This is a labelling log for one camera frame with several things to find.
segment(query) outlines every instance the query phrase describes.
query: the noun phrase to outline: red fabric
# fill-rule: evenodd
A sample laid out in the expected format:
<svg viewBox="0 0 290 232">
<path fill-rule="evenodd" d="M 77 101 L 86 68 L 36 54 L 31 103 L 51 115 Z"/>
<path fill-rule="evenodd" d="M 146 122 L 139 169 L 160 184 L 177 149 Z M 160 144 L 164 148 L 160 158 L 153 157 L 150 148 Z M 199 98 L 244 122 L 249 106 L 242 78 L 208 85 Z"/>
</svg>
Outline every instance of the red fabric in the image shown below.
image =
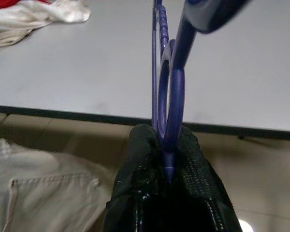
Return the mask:
<svg viewBox="0 0 290 232">
<path fill-rule="evenodd" d="M 0 8 L 5 8 L 5 7 L 9 7 L 9 6 L 13 6 L 16 3 L 18 3 L 20 0 L 0 0 Z M 38 0 L 41 2 L 45 2 L 50 4 L 50 2 L 48 0 Z"/>
</svg>

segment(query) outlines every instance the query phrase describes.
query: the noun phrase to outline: black textured fabric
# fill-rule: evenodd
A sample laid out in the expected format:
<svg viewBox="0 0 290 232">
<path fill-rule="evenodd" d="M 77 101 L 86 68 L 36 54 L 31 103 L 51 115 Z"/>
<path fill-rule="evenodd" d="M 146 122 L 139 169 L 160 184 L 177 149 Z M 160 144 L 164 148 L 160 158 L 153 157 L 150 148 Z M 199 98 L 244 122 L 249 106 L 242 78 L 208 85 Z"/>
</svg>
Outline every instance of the black textured fabric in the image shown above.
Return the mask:
<svg viewBox="0 0 290 232">
<path fill-rule="evenodd" d="M 228 194 L 197 138 L 183 127 L 176 147 L 175 175 L 164 179 L 157 134 L 134 127 L 127 158 L 107 205 L 104 232 L 241 232 Z"/>
</svg>

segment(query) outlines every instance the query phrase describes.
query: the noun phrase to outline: beige floor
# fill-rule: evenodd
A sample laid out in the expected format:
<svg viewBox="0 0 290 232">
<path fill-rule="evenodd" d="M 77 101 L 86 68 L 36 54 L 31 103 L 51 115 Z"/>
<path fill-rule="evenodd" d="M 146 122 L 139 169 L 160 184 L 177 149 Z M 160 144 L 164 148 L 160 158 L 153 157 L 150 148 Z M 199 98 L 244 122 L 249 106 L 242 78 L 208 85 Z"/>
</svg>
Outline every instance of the beige floor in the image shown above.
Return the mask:
<svg viewBox="0 0 290 232">
<path fill-rule="evenodd" d="M 0 114 L 0 138 L 63 151 L 100 163 L 116 175 L 131 127 Z M 240 219 L 254 232 L 290 232 L 290 142 L 198 133 Z"/>
</svg>

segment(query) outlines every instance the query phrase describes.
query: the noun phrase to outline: white tabletop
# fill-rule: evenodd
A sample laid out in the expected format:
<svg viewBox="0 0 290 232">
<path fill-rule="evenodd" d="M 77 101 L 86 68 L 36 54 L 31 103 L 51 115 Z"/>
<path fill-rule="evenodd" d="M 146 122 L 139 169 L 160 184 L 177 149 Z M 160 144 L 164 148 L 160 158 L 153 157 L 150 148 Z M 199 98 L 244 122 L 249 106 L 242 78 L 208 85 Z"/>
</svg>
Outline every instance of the white tabletop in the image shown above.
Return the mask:
<svg viewBox="0 0 290 232">
<path fill-rule="evenodd" d="M 0 49 L 0 105 L 151 117 L 152 0 L 88 1 L 83 24 L 52 24 Z M 183 0 L 165 0 L 175 38 Z M 254 0 L 197 35 L 184 121 L 290 131 L 290 0 Z"/>
</svg>

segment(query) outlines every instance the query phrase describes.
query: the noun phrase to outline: floor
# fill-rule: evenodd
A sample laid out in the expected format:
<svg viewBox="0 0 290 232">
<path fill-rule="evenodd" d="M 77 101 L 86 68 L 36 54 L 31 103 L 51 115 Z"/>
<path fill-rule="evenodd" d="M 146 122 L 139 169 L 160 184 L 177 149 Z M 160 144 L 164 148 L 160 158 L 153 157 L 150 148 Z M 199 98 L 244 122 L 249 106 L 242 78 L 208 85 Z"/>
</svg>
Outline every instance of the floor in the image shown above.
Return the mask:
<svg viewBox="0 0 290 232">
<path fill-rule="evenodd" d="M 87 158 L 107 167 L 114 177 L 130 130 L 124 125 L 0 114 L 0 138 Z M 290 232 L 290 141 L 197 136 L 239 219 L 254 232 Z"/>
</svg>

